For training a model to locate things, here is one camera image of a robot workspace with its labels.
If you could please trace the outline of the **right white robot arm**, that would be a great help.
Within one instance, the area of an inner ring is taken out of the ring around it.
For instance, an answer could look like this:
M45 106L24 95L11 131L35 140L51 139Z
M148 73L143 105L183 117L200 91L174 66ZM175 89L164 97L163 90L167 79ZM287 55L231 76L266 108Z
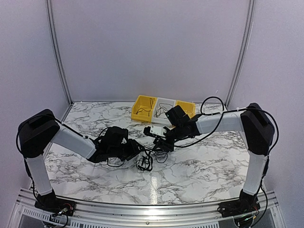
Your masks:
M270 152L278 141L278 126L273 116L257 103L213 114L200 112L193 117L177 105L167 111L166 116L173 125L172 129L158 127L155 133L149 130L154 138L154 148L166 152L172 152L177 142L200 135L206 139L215 132L235 131L241 134L249 153L249 165L242 189L244 196L236 201L235 208L240 213L247 212L254 205L252 196L261 188Z

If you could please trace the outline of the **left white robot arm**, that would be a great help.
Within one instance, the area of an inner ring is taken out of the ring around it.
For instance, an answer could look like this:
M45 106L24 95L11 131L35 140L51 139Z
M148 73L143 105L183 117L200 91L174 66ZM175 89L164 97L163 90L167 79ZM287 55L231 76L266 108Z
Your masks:
M22 154L29 176L33 180L41 203L49 211L56 211L60 201L53 196L43 153L50 144L66 148L92 163L117 158L129 161L143 151L143 147L134 139L129 138L127 129L117 126L106 129L104 135L91 139L59 121L49 109L23 121L18 126L16 146Z

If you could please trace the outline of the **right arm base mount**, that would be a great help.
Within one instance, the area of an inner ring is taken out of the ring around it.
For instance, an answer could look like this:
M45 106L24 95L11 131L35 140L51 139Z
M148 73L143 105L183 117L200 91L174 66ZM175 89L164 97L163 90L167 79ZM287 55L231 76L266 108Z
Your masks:
M236 200L229 200L219 204L217 211L223 218L230 216L237 216L260 209L258 203L257 193L249 195L241 190L239 198Z

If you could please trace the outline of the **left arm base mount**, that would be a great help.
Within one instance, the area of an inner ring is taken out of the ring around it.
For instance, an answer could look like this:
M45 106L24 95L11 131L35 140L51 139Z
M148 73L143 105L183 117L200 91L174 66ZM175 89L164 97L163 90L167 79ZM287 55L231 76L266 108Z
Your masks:
M73 216L76 202L67 199L58 198L52 191L47 195L36 196L35 207L48 212L52 212L54 216L67 215Z

